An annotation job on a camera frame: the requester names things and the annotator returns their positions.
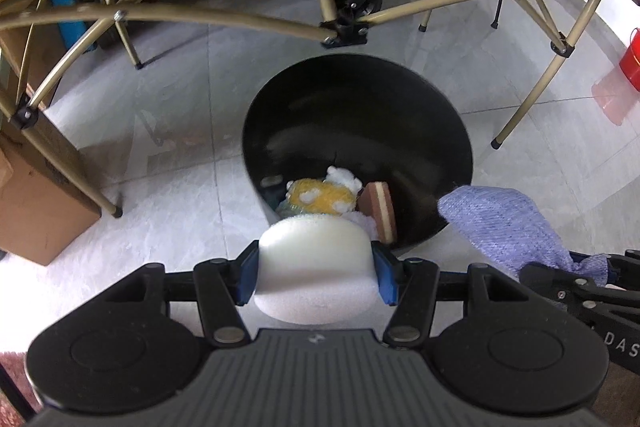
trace white cylinder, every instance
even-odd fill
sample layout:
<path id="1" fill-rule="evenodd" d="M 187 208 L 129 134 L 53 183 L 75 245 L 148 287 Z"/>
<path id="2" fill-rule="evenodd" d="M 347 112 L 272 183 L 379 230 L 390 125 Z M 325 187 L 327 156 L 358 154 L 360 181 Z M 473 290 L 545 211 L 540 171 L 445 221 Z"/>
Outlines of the white cylinder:
<path id="1" fill-rule="evenodd" d="M 380 299 L 367 233 L 337 216 L 284 219 L 260 238 L 255 303 L 299 325 L 348 320 Z"/>

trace yellow plush toy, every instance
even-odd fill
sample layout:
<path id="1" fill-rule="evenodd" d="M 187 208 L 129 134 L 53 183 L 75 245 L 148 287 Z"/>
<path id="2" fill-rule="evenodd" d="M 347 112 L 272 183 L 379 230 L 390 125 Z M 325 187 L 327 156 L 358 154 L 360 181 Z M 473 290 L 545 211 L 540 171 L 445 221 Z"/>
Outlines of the yellow plush toy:
<path id="1" fill-rule="evenodd" d="M 303 178 L 292 182 L 287 200 L 305 214 L 335 214 L 340 216 L 356 207 L 356 196 L 344 185 Z"/>

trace bolt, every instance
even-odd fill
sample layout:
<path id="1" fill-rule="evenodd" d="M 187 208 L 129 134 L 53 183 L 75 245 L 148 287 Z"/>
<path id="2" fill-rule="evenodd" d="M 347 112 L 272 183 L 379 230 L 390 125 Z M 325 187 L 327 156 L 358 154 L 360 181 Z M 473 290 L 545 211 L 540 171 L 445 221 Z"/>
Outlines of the bolt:
<path id="1" fill-rule="evenodd" d="M 244 339 L 244 331 L 235 326 L 224 326 L 213 333 L 213 339 L 220 344 L 235 344 Z"/>
<path id="2" fill-rule="evenodd" d="M 413 342 L 420 338 L 420 331 L 413 326 L 394 326 L 388 333 L 391 340 L 396 342 Z"/>

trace black trash can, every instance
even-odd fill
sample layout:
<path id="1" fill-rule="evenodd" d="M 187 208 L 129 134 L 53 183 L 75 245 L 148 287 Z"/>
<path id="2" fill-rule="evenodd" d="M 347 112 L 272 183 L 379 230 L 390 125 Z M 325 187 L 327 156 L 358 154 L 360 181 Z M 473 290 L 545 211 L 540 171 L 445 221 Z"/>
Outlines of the black trash can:
<path id="1" fill-rule="evenodd" d="M 446 226 L 436 202 L 471 182 L 471 144 L 449 100 L 404 66 L 382 58 L 309 58 L 274 76 L 244 121 L 242 153 L 267 219 L 286 184 L 324 178 L 330 165 L 363 184 L 389 185 L 406 251 Z"/>

